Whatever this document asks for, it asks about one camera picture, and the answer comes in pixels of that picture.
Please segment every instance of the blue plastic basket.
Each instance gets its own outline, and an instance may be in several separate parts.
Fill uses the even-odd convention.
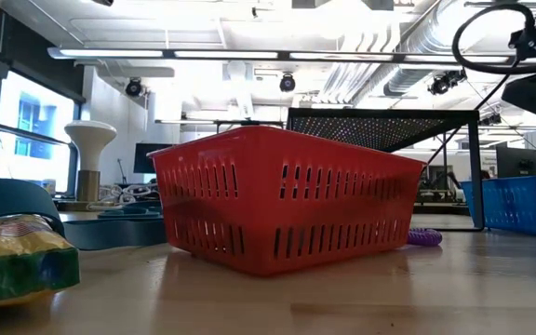
[[[462,183],[473,215],[473,184]],[[536,177],[483,181],[485,226],[536,235]]]

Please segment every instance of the mesh panel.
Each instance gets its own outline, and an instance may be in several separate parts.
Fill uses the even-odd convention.
[[[389,151],[398,144],[441,126],[441,119],[296,117],[291,130],[370,149]]]

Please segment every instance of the perforated metal sheet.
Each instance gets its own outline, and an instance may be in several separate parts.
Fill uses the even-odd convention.
[[[288,129],[392,152],[477,120],[475,111],[312,110],[291,108]]]

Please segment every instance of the wooden table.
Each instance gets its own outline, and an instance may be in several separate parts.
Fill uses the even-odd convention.
[[[536,333],[536,237],[524,235],[448,233],[441,248],[274,278],[167,245],[80,261],[80,285],[0,309],[0,334]]]

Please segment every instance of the red plastic basket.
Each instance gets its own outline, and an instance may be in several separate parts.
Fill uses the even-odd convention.
[[[404,246],[422,169],[262,126],[151,157],[169,244],[254,275]]]

